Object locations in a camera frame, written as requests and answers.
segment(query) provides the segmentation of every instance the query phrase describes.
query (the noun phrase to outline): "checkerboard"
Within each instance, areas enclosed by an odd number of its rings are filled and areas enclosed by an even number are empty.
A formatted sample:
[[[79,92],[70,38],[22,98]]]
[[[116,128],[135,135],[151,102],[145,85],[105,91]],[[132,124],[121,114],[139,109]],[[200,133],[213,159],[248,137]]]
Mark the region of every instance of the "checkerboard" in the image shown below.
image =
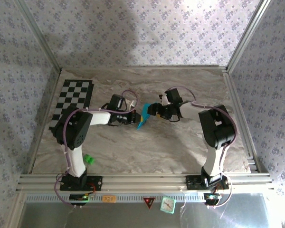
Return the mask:
[[[65,80],[49,128],[55,127],[70,105],[77,108],[89,107],[93,86],[92,80]]]

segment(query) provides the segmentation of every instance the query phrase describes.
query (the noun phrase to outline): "gray marble tabletop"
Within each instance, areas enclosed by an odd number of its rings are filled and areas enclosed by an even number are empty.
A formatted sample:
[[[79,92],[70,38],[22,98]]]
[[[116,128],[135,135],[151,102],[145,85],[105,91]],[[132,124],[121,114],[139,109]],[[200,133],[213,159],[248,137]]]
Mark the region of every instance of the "gray marble tabletop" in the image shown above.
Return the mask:
[[[196,68],[121,68],[62,70],[55,90],[33,173],[60,173],[66,161],[60,145],[48,129],[65,79],[92,79],[94,89],[90,108],[99,108],[110,101],[112,94],[125,89],[137,92],[141,103],[159,102],[159,94],[172,86],[191,89],[199,104],[223,104],[234,117],[232,103],[220,70]],[[185,90],[179,90],[184,100],[191,100]],[[207,146],[200,123],[182,119],[177,123],[151,116],[137,130],[135,126],[89,128],[83,144],[83,154],[95,162],[87,165],[89,173],[192,173],[200,172],[206,160]],[[241,136],[227,152],[224,170],[250,172]]]

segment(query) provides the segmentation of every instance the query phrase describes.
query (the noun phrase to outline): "floral wallpaper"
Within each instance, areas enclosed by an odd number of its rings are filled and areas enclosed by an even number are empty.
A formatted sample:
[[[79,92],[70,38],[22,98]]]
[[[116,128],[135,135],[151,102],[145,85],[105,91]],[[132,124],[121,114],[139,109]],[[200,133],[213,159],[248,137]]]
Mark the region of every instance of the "floral wallpaper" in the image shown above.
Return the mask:
[[[285,197],[285,0],[271,1],[232,76],[257,154]]]
[[[226,66],[259,0],[25,0],[60,67]]]
[[[27,171],[57,74],[13,1],[0,1],[0,227]]]

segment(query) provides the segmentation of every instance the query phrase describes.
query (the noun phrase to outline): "orange label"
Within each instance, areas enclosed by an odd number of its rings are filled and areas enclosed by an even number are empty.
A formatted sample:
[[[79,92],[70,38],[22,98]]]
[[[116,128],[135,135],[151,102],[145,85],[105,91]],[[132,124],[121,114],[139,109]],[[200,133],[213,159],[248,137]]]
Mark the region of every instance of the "orange label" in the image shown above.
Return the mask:
[[[103,196],[103,203],[116,203],[116,196]]]

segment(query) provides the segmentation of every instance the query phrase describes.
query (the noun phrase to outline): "blue object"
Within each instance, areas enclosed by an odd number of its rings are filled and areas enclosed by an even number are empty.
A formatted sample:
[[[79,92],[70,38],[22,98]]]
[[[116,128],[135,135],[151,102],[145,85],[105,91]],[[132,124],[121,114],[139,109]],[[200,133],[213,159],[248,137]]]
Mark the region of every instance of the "blue object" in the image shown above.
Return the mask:
[[[143,105],[143,108],[142,108],[142,116],[141,116],[141,122],[139,123],[137,129],[140,129],[140,127],[147,121],[147,119],[149,119],[150,117],[150,114],[148,114],[148,107],[152,105],[152,104],[149,104],[149,103],[145,103]]]

